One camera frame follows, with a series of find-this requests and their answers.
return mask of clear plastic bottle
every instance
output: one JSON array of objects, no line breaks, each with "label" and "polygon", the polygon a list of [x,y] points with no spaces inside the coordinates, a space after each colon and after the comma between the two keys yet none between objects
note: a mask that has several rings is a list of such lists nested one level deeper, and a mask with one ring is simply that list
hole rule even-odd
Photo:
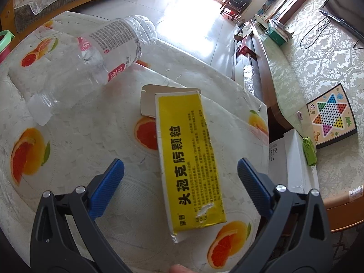
[{"label": "clear plastic bottle", "polygon": [[107,84],[119,72],[148,52],[157,40],[153,23],[140,15],[117,18],[92,33],[78,38],[49,74],[43,89],[27,106],[39,125],[52,115],[78,103],[83,97]]}]

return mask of wallpaper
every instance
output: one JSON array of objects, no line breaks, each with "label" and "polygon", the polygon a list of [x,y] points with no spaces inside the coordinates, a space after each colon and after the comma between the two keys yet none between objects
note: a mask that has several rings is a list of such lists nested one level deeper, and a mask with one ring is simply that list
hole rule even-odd
[{"label": "wallpaper", "polygon": [[[320,192],[327,198],[363,183],[364,49],[354,50],[357,39],[333,22],[312,47],[300,48],[304,35],[324,18],[318,11],[324,2],[307,0],[302,5],[286,24],[294,31],[294,37],[281,48],[298,77],[307,102],[341,83],[356,119],[358,134],[317,151]],[[318,33],[310,33],[303,46],[313,42],[315,35]],[[356,48],[359,47],[364,46],[358,43]]]}]

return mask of black tv screen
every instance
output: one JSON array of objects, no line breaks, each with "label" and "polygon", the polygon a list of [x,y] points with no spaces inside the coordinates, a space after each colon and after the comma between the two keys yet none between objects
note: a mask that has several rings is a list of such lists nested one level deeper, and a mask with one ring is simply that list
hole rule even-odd
[{"label": "black tv screen", "polygon": [[326,0],[319,11],[364,42],[364,15],[354,0]]}]

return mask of bottle cap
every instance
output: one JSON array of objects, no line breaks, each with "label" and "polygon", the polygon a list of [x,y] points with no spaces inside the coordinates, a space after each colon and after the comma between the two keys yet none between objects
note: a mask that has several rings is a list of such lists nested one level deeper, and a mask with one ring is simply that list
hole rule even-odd
[{"label": "bottle cap", "polygon": [[47,124],[52,116],[50,108],[43,102],[39,94],[34,94],[27,102],[29,113],[41,126]]}]

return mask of power cord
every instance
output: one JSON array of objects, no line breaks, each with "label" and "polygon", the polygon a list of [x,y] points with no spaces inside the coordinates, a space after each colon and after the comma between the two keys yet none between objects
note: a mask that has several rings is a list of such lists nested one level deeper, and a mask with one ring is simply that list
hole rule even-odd
[{"label": "power cord", "polygon": [[356,44],[358,44],[358,42],[359,42],[359,40],[358,41],[356,41],[356,43],[354,44],[354,46],[353,46],[353,49],[354,50],[360,50],[360,49],[364,49],[364,47],[360,47],[360,48],[355,48],[355,46],[356,46]]},{"label": "power cord", "polygon": [[[321,26],[321,27],[319,27],[319,28],[317,28],[317,31],[320,31],[320,33],[318,34],[318,36],[317,36],[317,38],[309,45],[309,46],[307,46],[307,47],[305,47],[305,48],[303,48],[302,47],[302,41],[303,41],[303,39],[310,33],[310,32],[312,32],[312,30],[316,27],[316,26],[318,26],[321,22],[323,22],[324,20],[326,20],[325,22],[324,22],[324,24]],[[324,17],[323,19],[321,19],[317,24],[315,24],[314,25],[314,27],[310,30],[310,31],[308,31],[308,33],[307,34],[305,34],[304,35],[304,37],[302,38],[302,40],[301,40],[301,42],[300,42],[300,47],[301,47],[301,49],[303,49],[303,50],[306,50],[306,49],[308,49],[308,48],[310,48],[313,44],[315,44],[315,42],[317,41],[317,39],[321,36],[321,34],[322,34],[322,32],[327,28],[327,26],[330,24],[330,22],[331,22],[331,18],[329,18],[329,17]]]}]

